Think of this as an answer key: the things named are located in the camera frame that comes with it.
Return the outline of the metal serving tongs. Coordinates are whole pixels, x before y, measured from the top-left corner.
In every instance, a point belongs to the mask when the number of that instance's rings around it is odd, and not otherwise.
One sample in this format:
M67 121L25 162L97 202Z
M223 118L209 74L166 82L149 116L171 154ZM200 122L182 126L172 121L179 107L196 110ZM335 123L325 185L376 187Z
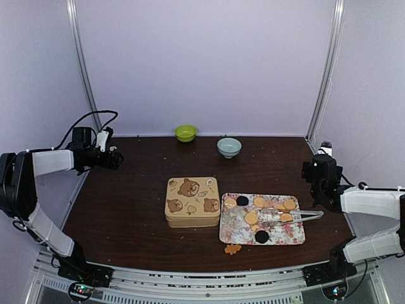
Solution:
M312 220L321 219L323 211L311 210L279 210L276 208L263 208L259 211L258 217L271 224L298 224Z

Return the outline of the gold cookie tin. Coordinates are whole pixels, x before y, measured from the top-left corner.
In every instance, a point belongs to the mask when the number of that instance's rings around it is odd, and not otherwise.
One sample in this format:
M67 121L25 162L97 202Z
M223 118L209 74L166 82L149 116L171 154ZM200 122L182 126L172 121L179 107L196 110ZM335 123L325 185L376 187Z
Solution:
M214 227L219 224L219 219L219 217L173 219L167 220L167 224L171 228Z

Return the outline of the floral cookie tray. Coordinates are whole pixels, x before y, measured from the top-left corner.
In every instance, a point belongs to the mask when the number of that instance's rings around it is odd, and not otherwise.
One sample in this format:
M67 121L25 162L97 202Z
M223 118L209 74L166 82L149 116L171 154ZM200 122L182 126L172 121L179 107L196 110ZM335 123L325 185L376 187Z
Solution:
M233 198L237 206L224 207L224 201ZM275 194L225 193L221 197L219 239L225 244L287 246L301 245L306 240L304 226L298 224L271 224L259 219L263 208L279 210L300 210L299 201L294 196ZM255 233L266 231L269 240L260 244Z

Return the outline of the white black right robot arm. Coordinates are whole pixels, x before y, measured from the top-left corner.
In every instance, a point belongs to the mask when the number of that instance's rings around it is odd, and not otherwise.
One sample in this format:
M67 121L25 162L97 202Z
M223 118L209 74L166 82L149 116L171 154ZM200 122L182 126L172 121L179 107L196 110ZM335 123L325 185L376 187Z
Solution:
M356 264L380 257L404 256L404 188L369 187L344 180L343 168L330 155L314 155L302 165L301 177L310 184L314 206L329 212L391 219L393 227L343 241L330 250L329 260L304 267L307 286L343 280L356 274Z

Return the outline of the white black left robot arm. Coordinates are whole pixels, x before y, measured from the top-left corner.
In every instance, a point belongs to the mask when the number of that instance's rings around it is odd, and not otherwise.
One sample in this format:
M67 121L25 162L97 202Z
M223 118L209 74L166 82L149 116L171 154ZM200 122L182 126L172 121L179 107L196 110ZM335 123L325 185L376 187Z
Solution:
M96 167L118 170L124 157L109 143L114 133L109 124L105 123L99 130L79 125L94 114L88 112L74 122L56 146L1 155L1 211L12 219L15 229L26 232L38 245L48 248L77 281L89 278L90 265L82 246L42 209L37 180L72 170L82 175Z

